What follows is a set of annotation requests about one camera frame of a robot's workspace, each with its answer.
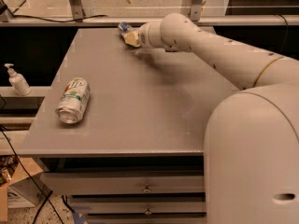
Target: drawer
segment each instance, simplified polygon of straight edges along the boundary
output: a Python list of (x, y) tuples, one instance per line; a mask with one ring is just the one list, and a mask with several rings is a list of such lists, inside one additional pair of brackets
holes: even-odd
[(61, 195), (204, 192), (197, 172), (44, 173), (41, 180)]
[(205, 195), (151, 194), (123, 196), (70, 197), (68, 204), (82, 214), (205, 213)]
[(86, 215), (89, 224), (206, 224), (201, 214)]

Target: beige robotic arm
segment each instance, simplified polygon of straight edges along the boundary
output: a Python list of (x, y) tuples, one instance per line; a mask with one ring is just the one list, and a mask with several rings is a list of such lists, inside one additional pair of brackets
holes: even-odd
[(219, 104), (206, 128), (208, 224), (299, 223), (299, 62), (180, 14), (139, 34), (141, 46), (191, 51), (246, 89)]

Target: aluminum can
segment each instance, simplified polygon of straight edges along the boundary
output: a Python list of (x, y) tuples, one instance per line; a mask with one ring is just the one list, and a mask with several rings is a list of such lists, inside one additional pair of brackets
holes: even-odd
[(68, 82), (56, 113), (64, 123), (78, 123), (83, 115), (90, 98), (90, 85), (81, 77), (73, 78)]

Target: white pump bottle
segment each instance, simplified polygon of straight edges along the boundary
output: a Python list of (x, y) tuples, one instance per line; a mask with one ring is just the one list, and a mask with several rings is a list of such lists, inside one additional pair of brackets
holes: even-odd
[(5, 67), (8, 69), (7, 72), (9, 73), (10, 84), (14, 87), (19, 95), (27, 95), (28, 93), (30, 93), (31, 88), (29, 87), (24, 76), (17, 73), (14, 69), (11, 68), (11, 66), (13, 66), (12, 63), (5, 64)]

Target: can lid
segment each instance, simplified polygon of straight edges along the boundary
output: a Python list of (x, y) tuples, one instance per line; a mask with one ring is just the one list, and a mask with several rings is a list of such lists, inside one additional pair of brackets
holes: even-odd
[(59, 113), (59, 118), (64, 123), (77, 123), (78, 117), (74, 113), (70, 113), (69, 111), (61, 110)]

